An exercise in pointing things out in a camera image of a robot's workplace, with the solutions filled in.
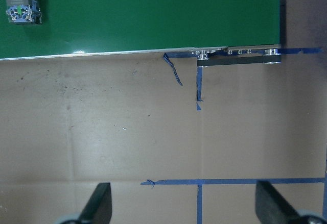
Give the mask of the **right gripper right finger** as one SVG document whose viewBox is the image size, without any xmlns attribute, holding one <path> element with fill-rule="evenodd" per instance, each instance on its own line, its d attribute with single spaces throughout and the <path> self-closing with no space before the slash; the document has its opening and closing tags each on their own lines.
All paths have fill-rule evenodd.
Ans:
<svg viewBox="0 0 327 224">
<path fill-rule="evenodd" d="M 268 181 L 257 181 L 255 213 L 260 223 L 297 223 L 301 217 Z"/>
</svg>

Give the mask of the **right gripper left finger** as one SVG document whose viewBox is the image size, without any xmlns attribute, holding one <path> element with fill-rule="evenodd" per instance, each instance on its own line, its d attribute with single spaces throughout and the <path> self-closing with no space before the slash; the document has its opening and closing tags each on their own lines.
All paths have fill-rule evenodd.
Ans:
<svg viewBox="0 0 327 224">
<path fill-rule="evenodd" d="M 112 218 L 111 184 L 99 183 L 78 217 L 78 223 L 110 223 Z"/>
</svg>

